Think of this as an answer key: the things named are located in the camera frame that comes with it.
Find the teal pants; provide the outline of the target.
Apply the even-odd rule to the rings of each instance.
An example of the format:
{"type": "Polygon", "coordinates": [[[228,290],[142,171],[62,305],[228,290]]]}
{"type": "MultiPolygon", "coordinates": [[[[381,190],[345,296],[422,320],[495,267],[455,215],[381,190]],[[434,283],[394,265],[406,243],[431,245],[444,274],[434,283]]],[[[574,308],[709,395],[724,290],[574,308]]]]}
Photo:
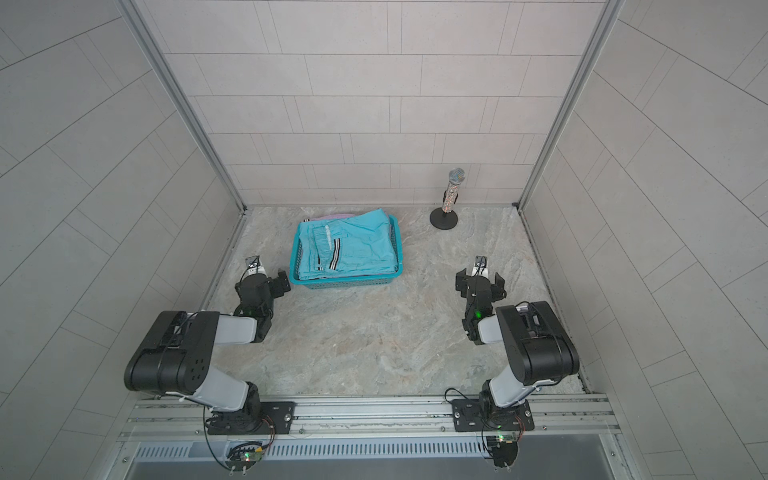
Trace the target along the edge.
{"type": "Polygon", "coordinates": [[[301,250],[295,259],[300,281],[395,274],[399,259],[392,243],[393,226],[383,210],[353,218],[298,225],[301,250]]]}

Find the purple pants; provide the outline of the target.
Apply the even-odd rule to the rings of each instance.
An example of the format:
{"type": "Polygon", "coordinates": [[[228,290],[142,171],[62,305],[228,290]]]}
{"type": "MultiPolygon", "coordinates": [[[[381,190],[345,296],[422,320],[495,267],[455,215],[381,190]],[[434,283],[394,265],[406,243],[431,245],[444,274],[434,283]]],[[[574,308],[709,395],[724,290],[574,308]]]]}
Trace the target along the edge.
{"type": "Polygon", "coordinates": [[[317,218],[311,219],[311,221],[330,221],[330,220],[341,220],[341,219],[348,219],[353,218],[357,216],[356,214],[352,213],[335,213],[330,215],[325,215],[317,218]]]}

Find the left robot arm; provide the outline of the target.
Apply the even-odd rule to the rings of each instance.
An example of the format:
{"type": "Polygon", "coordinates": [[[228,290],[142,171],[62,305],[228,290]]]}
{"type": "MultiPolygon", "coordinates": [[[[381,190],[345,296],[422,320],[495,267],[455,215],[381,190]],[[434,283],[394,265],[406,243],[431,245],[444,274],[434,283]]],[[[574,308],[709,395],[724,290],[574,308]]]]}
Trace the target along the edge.
{"type": "Polygon", "coordinates": [[[272,326],[274,301],[291,290],[288,275],[275,277],[260,266],[246,269],[236,283],[239,304],[218,311],[162,311],[124,371],[130,391],[175,396],[207,408],[209,435],[287,434],[293,402],[267,402],[258,387],[212,365],[215,346],[261,343],[272,326]]]}

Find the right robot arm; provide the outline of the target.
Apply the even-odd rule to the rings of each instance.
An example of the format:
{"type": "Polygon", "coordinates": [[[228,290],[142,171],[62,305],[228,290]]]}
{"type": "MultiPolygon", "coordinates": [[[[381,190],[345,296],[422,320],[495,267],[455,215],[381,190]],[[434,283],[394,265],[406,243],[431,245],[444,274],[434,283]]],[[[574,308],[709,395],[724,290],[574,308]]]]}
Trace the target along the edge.
{"type": "Polygon", "coordinates": [[[476,345],[501,344],[507,357],[507,366],[479,394],[482,421],[498,426],[522,417],[521,408],[534,391],[579,371],[577,349],[548,302],[494,308],[506,298],[505,280],[500,275],[489,279],[484,266],[458,272],[455,290],[466,300],[462,326],[468,339],[476,345]]]}

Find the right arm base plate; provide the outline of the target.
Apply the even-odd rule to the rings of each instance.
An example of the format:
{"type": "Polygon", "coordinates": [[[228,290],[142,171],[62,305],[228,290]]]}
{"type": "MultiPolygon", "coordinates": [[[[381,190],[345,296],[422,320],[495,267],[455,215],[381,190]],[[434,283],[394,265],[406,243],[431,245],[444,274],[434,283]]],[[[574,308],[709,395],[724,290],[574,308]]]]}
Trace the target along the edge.
{"type": "Polygon", "coordinates": [[[530,404],[507,408],[497,407],[492,401],[455,398],[449,401],[453,411],[454,428],[457,432],[533,431],[535,423],[530,404]]]}

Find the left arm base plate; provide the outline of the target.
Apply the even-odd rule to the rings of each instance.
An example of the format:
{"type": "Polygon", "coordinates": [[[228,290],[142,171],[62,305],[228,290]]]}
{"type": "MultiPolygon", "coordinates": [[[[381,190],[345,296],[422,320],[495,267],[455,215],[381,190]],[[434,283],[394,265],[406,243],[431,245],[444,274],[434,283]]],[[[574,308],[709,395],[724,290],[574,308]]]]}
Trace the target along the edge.
{"type": "Polygon", "coordinates": [[[291,430],[297,404],[262,402],[258,413],[247,405],[237,412],[212,412],[204,421],[208,435],[285,435],[291,430]]]}

